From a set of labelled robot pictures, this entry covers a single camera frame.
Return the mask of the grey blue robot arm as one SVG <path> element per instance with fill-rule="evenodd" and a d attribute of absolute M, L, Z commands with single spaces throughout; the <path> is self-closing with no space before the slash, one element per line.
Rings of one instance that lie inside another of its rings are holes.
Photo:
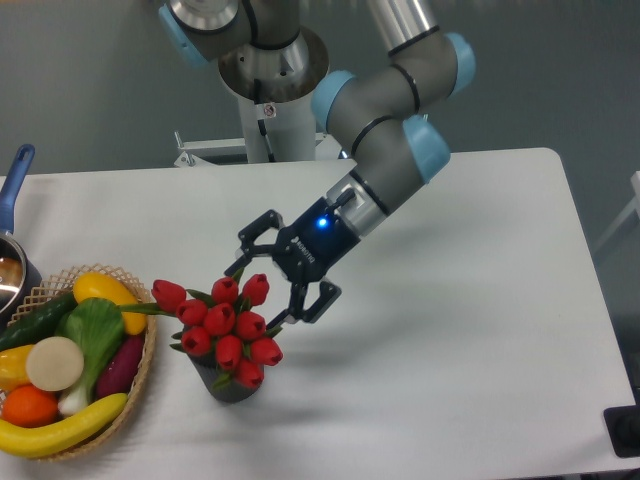
<path fill-rule="evenodd" d="M 271 210 L 239 234 L 236 268 L 269 257 L 291 285 L 273 327 L 317 321 L 340 294 L 327 271 L 450 158 L 425 113 L 473 80 L 472 48 L 443 33 L 425 1 L 373 1 L 369 9 L 389 65 L 363 80 L 330 69 L 296 1 L 167 1 L 159 9 L 186 61 L 217 64 L 237 99 L 250 162 L 311 160 L 318 129 L 355 161 L 290 225 Z"/>

